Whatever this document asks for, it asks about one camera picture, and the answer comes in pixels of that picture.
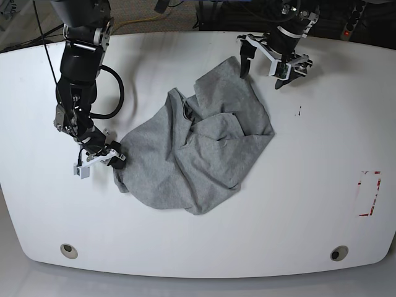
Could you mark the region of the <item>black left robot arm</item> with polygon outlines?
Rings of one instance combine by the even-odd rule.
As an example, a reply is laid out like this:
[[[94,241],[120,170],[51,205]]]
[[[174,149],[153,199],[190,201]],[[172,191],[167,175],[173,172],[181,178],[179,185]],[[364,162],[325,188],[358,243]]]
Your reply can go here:
[[[250,70],[251,61],[259,50],[270,61],[269,76],[277,79],[275,89],[290,82],[306,77],[313,61],[306,54],[295,51],[300,39],[307,37],[310,29],[317,23],[320,6],[317,1],[282,1],[280,17],[267,19],[274,25],[269,32],[261,36],[240,35],[240,78],[245,79]]]

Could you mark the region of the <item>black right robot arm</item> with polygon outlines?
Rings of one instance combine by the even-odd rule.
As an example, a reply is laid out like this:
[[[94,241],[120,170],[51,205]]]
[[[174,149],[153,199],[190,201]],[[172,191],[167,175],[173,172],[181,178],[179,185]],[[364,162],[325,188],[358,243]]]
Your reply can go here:
[[[91,160],[100,159],[116,170],[124,168],[126,157],[116,141],[106,143],[106,136],[95,125],[96,119],[111,119],[121,110],[125,90],[121,77],[103,65],[114,19],[109,1],[52,1],[53,9],[64,23],[65,48],[61,77],[56,83],[55,128],[71,137]],[[97,99],[96,79],[101,71],[110,73],[119,86],[119,102],[108,114],[91,111]]]

